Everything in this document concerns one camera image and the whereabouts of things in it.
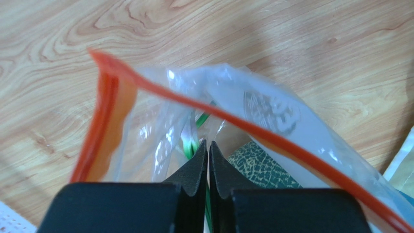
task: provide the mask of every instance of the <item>wooden table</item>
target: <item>wooden table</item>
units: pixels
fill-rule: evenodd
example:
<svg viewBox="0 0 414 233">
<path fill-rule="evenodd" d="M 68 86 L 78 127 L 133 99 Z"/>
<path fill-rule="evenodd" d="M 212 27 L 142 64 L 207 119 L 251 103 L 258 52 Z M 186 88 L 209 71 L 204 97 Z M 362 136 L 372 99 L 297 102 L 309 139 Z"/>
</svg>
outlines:
<svg viewBox="0 0 414 233">
<path fill-rule="evenodd" d="M 247 66 L 379 171 L 414 124 L 412 0 L 3 0 L 0 200 L 38 225 L 93 112 L 88 47 L 135 66 Z"/>
</svg>

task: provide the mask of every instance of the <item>green patterned object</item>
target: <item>green patterned object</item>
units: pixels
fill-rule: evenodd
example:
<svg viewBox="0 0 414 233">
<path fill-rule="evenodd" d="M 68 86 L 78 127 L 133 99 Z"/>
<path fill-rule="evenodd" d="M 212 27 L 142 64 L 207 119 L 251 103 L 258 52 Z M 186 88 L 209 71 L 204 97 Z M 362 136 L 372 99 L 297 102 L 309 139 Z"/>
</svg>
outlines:
<svg viewBox="0 0 414 233">
<path fill-rule="evenodd" d="M 241 174 L 262 188 L 301 188 L 288 172 L 255 142 L 249 142 L 229 158 Z"/>
</svg>

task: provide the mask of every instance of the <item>clear plastic bag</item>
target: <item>clear plastic bag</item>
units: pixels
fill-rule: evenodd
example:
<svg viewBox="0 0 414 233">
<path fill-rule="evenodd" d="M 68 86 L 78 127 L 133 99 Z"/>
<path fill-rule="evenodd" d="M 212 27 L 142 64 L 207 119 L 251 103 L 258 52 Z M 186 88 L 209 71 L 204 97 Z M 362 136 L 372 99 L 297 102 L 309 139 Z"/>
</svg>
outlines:
<svg viewBox="0 0 414 233">
<path fill-rule="evenodd" d="M 101 72 L 97 110 L 71 181 L 164 180 L 186 162 L 180 137 L 197 137 L 195 118 L 207 111 L 228 121 L 211 117 L 198 137 L 216 140 L 224 155 L 251 139 L 301 186 L 343 188 L 382 229 L 413 230 L 414 208 L 288 88 L 227 64 L 135 73 L 91 54 Z M 230 122 L 248 134 L 223 133 Z"/>
</svg>

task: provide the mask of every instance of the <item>white perforated object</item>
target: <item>white perforated object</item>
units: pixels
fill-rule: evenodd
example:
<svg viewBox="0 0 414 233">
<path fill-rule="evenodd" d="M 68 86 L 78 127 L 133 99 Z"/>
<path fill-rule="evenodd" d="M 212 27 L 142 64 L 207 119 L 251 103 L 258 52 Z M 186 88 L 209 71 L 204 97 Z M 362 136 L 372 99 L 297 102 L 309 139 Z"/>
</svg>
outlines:
<svg viewBox="0 0 414 233">
<path fill-rule="evenodd" d="M 36 227 L 0 202 L 0 233 L 35 233 Z"/>
</svg>

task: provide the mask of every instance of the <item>wood grain surface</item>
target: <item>wood grain surface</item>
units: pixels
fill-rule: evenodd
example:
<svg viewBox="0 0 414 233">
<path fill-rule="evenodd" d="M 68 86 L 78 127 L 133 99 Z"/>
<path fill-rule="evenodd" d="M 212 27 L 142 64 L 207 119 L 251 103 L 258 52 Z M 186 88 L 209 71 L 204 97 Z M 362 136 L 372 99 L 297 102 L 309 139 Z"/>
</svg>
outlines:
<svg viewBox="0 0 414 233">
<path fill-rule="evenodd" d="M 38 225 L 94 108 L 86 49 L 292 88 L 380 171 L 414 124 L 412 0 L 2 0 L 0 200 Z"/>
</svg>

